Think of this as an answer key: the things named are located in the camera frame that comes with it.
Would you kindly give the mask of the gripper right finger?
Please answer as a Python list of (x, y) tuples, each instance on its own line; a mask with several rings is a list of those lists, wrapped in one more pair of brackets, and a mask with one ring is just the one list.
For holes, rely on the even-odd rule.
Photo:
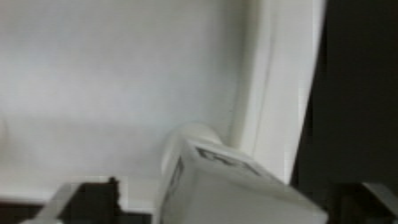
[(380, 183), (344, 183), (333, 187), (330, 224), (398, 224), (398, 196)]

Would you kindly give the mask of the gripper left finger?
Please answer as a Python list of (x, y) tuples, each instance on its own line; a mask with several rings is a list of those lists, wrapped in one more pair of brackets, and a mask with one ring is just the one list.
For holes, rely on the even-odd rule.
[(118, 180), (67, 183), (23, 224), (118, 224)]

